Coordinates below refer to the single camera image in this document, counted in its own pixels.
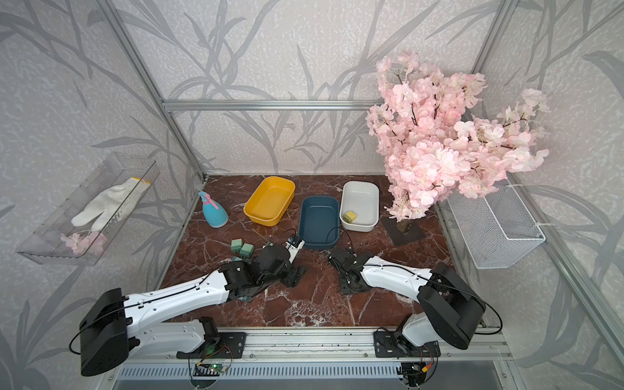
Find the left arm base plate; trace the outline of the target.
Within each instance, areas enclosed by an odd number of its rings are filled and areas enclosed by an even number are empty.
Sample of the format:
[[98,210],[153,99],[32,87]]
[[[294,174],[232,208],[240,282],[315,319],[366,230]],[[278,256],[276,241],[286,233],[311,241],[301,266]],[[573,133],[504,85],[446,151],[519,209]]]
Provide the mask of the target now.
[[211,317],[201,317],[198,321],[204,331],[201,344],[190,352],[178,351],[177,359],[242,358],[247,337],[245,332],[220,332]]

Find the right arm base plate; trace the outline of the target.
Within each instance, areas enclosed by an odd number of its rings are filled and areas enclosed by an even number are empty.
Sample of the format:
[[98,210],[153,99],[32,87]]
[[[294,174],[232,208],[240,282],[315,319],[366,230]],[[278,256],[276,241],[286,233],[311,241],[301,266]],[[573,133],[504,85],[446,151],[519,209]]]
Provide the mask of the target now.
[[388,331],[385,328],[378,328],[373,333],[373,344],[375,356],[378,358],[436,359],[440,357],[440,346],[437,341],[428,342],[423,346],[415,346],[398,332]]

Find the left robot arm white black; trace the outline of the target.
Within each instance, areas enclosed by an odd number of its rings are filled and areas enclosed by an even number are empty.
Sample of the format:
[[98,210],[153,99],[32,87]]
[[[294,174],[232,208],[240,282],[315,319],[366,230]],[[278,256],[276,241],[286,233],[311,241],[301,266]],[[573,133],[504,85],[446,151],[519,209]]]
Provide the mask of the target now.
[[211,273],[152,292],[124,295],[112,289],[94,303],[79,325],[81,375],[104,374],[135,355],[180,352],[201,354],[220,342],[211,320],[193,320],[158,332],[171,319],[207,306],[251,299],[275,283],[298,285],[306,270],[293,262],[305,242],[290,237],[266,245],[251,259],[232,260]]

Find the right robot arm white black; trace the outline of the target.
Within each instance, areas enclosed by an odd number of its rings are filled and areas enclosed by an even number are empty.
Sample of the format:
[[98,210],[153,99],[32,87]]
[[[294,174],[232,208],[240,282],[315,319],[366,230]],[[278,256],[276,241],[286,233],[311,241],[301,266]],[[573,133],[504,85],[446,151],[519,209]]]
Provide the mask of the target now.
[[329,263],[339,272],[345,295],[385,289],[417,302],[422,312],[408,315],[395,331],[378,331],[384,356],[440,355],[443,341],[466,350],[487,310],[486,302],[445,263],[435,268],[412,268],[367,253],[336,249]]

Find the yellow plug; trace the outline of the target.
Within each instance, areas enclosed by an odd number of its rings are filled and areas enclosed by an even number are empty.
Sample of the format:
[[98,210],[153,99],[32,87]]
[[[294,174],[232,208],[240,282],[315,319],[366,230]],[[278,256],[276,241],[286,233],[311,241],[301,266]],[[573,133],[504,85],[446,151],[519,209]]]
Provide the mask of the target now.
[[343,219],[347,224],[352,224],[357,217],[357,214],[353,211],[347,211],[343,214]]

